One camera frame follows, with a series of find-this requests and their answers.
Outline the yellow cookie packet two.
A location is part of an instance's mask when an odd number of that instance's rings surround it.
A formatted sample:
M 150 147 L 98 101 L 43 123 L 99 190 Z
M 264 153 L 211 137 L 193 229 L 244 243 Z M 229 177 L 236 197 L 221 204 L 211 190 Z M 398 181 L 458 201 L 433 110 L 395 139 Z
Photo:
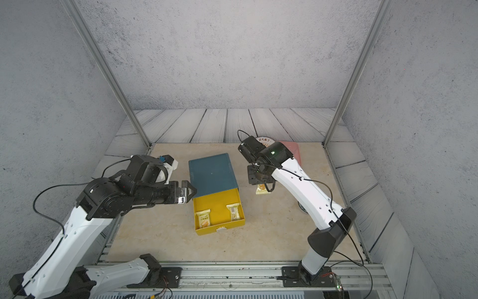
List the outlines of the yellow cookie packet two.
M 256 188 L 256 195 L 265 195 L 265 194 L 270 194 L 268 187 L 266 184 L 258 184 Z

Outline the yellow drawer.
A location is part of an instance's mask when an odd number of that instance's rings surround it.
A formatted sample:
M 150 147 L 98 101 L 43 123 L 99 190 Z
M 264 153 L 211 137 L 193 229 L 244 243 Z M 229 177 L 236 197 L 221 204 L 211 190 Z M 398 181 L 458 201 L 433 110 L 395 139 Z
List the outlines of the yellow drawer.
M 245 225 L 245 215 L 242 204 L 240 206 L 241 219 L 239 221 L 231 221 L 230 211 L 226 205 L 234 203 L 241 204 L 238 188 L 193 199 L 194 215 L 196 212 L 210 209 L 211 226 L 209 227 L 199 229 L 197 216 L 195 215 L 196 234 L 206 235 Z

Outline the yellow cookie packet one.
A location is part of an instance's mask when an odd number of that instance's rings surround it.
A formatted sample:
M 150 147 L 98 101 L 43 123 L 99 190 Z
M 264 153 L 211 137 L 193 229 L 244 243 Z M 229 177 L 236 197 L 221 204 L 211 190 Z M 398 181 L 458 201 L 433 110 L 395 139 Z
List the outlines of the yellow cookie packet one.
M 196 212 L 199 229 L 211 226 L 210 209 Z

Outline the yellow cookie packet three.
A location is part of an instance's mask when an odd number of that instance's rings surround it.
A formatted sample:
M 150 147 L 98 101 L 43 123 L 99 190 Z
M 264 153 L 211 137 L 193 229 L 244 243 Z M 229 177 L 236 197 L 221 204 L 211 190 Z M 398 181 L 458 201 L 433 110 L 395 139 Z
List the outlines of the yellow cookie packet three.
M 240 203 L 226 205 L 227 209 L 230 211 L 231 221 L 239 221 L 241 219 L 240 206 Z

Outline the teal drawer cabinet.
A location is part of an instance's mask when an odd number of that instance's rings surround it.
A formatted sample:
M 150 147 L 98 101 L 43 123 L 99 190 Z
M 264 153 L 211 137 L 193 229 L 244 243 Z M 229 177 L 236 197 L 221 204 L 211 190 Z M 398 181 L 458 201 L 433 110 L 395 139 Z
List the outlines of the teal drawer cabinet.
M 189 173 L 190 183 L 197 190 L 194 198 L 239 187 L 228 153 L 190 160 Z

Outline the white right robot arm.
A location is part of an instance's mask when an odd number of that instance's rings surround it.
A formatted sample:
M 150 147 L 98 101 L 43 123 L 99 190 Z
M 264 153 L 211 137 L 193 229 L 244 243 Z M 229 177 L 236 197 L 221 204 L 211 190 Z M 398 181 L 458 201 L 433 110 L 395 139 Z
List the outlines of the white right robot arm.
M 266 183 L 272 178 L 282 184 L 306 210 L 316 225 L 309 235 L 309 249 L 298 265 L 298 277 L 306 285 L 321 275 L 324 265 L 346 238 L 357 217 L 352 208 L 343 208 L 318 186 L 281 142 L 266 147 L 255 137 L 241 141 L 239 152 L 253 168 L 256 179 Z

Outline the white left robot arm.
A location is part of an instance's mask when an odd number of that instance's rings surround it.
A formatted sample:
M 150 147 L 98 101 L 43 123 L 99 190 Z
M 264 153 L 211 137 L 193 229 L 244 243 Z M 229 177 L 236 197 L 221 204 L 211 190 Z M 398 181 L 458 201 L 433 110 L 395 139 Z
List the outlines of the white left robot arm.
M 151 254 L 108 267 L 81 265 L 97 237 L 113 220 L 130 211 L 161 204 L 186 204 L 197 189 L 170 179 L 178 162 L 165 155 L 133 155 L 128 167 L 84 185 L 65 224 L 43 256 L 9 286 L 14 297 L 91 299 L 121 287 L 168 287 L 168 273 Z

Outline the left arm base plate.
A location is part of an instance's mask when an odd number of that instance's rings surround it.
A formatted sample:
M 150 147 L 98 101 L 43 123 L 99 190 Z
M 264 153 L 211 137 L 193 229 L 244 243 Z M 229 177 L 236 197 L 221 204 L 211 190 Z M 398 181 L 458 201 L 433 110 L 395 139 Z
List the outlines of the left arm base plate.
M 161 270 L 151 270 L 139 284 L 130 284 L 128 289 L 177 289 L 179 287 L 181 267 L 162 267 Z

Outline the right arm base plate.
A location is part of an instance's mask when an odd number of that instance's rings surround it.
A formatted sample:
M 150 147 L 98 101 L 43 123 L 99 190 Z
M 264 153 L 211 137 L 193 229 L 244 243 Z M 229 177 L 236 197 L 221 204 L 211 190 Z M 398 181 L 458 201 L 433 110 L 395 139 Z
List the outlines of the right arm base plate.
M 286 288 L 336 288 L 337 283 L 332 269 L 323 266 L 317 274 L 310 274 L 303 267 L 282 267 L 281 275 L 276 278 Z

